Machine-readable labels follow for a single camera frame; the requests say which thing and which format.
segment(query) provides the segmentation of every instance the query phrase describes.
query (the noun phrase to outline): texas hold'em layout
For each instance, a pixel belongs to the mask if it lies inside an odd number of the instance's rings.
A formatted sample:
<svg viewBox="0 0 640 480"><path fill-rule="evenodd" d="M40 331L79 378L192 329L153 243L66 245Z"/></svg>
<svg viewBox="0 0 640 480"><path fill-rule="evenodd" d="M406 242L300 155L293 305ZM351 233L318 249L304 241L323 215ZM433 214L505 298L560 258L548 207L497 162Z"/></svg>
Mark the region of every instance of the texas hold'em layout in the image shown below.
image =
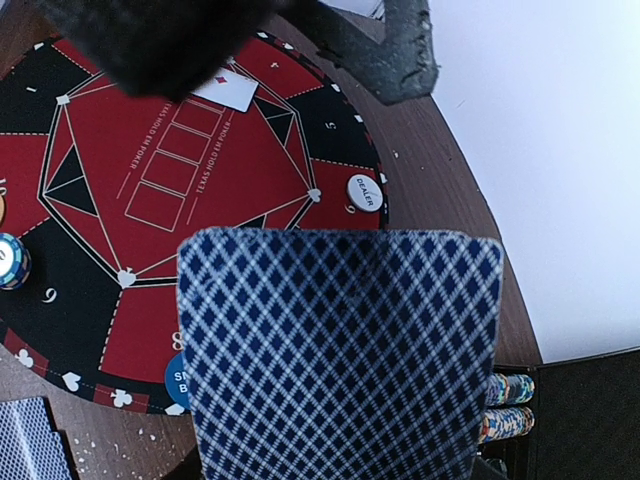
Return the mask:
<svg viewBox="0 0 640 480"><path fill-rule="evenodd" d="M264 32L182 104L132 99L64 39L0 81L2 231L31 275L0 340L49 382L136 412L185 411L176 251L210 226L378 229L386 179L340 87Z"/></svg>

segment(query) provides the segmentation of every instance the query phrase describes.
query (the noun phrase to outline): heart symbol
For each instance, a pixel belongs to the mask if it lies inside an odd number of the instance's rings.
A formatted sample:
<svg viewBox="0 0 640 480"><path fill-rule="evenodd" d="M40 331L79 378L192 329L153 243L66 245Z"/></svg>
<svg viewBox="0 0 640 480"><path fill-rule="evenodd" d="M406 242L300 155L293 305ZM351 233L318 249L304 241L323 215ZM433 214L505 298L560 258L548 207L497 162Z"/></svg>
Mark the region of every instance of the heart symbol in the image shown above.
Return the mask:
<svg viewBox="0 0 640 480"><path fill-rule="evenodd" d="M127 268L127 271L120 270L118 272L118 282L122 288L127 288L136 283L136 274L131 271L131 268Z"/></svg>
<svg viewBox="0 0 640 480"><path fill-rule="evenodd" d="M313 201L313 203L320 203L322 198L322 191L318 188L312 188L307 192L309 194L309 198Z"/></svg>
<svg viewBox="0 0 640 480"><path fill-rule="evenodd" d="M33 367L33 358L29 356L29 352L26 349L21 349L17 355L14 355L18 361L27 368Z"/></svg>
<svg viewBox="0 0 640 480"><path fill-rule="evenodd" d="M113 405L116 408L122 408L133 403L133 397L124 390L116 389L116 393L112 393L111 398L113 398Z"/></svg>
<svg viewBox="0 0 640 480"><path fill-rule="evenodd" d="M184 407L178 405L177 403L174 403L170 407L165 408L164 411L167 413L167 415L182 415L182 413L184 412Z"/></svg>
<svg viewBox="0 0 640 480"><path fill-rule="evenodd" d="M78 390L80 390L81 378L82 377L80 377L80 375L73 372L67 372L62 376L62 379L64 380L64 384L72 392L77 392Z"/></svg>

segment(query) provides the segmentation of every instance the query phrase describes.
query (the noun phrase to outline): club symbol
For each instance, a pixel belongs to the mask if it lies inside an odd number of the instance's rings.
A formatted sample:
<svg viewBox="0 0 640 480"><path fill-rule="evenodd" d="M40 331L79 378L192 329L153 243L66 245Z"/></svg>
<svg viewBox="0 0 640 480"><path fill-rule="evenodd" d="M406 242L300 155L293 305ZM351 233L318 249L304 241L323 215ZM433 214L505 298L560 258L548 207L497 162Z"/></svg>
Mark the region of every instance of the club symbol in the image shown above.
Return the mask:
<svg viewBox="0 0 640 480"><path fill-rule="evenodd" d="M18 361L23 364L27 368L33 367L34 361L33 358L29 356L29 352L25 348L21 349L17 355L14 355L18 359Z"/></svg>
<svg viewBox="0 0 640 480"><path fill-rule="evenodd" d="M111 394L111 398L113 398L113 405L116 408L122 408L133 403L133 397L124 390L116 389L116 392Z"/></svg>

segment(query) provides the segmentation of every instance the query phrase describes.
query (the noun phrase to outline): black felt section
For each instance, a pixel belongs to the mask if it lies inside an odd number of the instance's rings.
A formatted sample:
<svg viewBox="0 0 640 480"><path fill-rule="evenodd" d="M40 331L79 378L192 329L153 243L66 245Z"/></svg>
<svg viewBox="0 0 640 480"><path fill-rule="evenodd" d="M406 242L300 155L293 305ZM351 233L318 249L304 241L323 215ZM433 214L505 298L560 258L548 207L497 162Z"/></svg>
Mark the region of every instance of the black felt section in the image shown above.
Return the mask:
<svg viewBox="0 0 640 480"><path fill-rule="evenodd" d="M269 122L269 125L271 125L276 137L278 137L278 140L280 140L280 143L284 145L287 141L289 130L291 129L293 114L270 118L267 121Z"/></svg>
<svg viewBox="0 0 640 480"><path fill-rule="evenodd" d="M90 215L97 215L85 177L50 191L46 196Z"/></svg>
<svg viewBox="0 0 640 480"><path fill-rule="evenodd" d="M247 223L243 223L238 228L262 228L266 221L267 217L263 215L262 217L254 218L253 220L249 220Z"/></svg>
<svg viewBox="0 0 640 480"><path fill-rule="evenodd" d="M261 98L255 97L253 100L256 102L256 106L260 109L265 118L291 113L289 110L285 110L284 108L278 107L277 105L267 102L266 100L262 100Z"/></svg>
<svg viewBox="0 0 640 480"><path fill-rule="evenodd" d="M364 125L355 119L357 112L336 101L336 95L332 88L324 87L287 100L300 113L309 156L376 168L378 154L367 141Z"/></svg>
<svg viewBox="0 0 640 480"><path fill-rule="evenodd" d="M60 168L58 168L58 171L51 181L51 185L49 185L48 191L80 178L82 175L83 173L82 168L80 167L80 160L78 159L78 152L74 146L62 161Z"/></svg>
<svg viewBox="0 0 640 480"><path fill-rule="evenodd" d="M55 359L59 373L97 373L119 285L53 219L22 240L33 268L21 289L0 292L3 321L45 358ZM49 288L57 298L46 304Z"/></svg>
<svg viewBox="0 0 640 480"><path fill-rule="evenodd" d="M56 97L89 77L50 42L31 50L0 82L0 133L49 133Z"/></svg>

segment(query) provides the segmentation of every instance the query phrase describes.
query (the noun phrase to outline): playing card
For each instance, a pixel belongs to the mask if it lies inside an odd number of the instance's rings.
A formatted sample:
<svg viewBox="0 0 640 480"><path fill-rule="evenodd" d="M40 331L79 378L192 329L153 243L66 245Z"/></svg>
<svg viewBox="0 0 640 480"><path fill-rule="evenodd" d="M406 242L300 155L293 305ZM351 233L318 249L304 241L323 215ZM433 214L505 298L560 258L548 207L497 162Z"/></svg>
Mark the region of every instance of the playing card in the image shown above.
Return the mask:
<svg viewBox="0 0 640 480"><path fill-rule="evenodd" d="M0 478L71 480L60 434L51 430L44 399L0 404Z"/></svg>
<svg viewBox="0 0 640 480"><path fill-rule="evenodd" d="M258 82L255 80L221 68L193 94L244 113L249 110L257 88Z"/></svg>
<svg viewBox="0 0 640 480"><path fill-rule="evenodd" d="M470 477L500 313L498 242L213 228L179 256L207 479Z"/></svg>

